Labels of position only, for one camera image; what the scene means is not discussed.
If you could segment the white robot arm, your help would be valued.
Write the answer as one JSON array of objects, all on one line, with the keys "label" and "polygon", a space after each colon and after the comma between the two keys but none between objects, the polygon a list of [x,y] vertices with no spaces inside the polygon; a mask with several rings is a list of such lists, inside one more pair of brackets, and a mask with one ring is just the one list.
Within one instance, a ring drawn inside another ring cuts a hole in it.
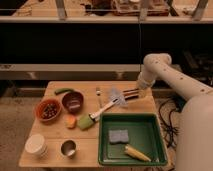
[{"label": "white robot arm", "polygon": [[179,120],[176,171],[213,171],[213,87],[171,67],[167,53],[144,57],[138,76],[140,90],[151,88],[157,77],[185,101]]}]

